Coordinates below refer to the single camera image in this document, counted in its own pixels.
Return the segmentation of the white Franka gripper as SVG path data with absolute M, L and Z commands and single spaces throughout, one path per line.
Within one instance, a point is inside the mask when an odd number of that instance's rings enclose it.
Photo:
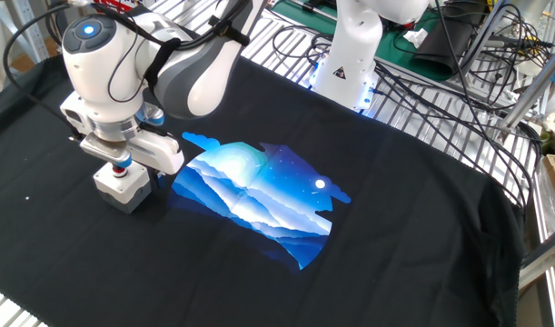
M 82 150 L 113 164 L 113 171 L 125 171 L 136 162 L 151 167 L 158 186 L 165 186 L 166 173 L 177 173 L 183 165 L 179 143 L 171 136 L 152 132 L 136 115 L 114 122 L 99 122 L 85 100 L 71 93 L 60 105 L 67 121 L 84 136 Z

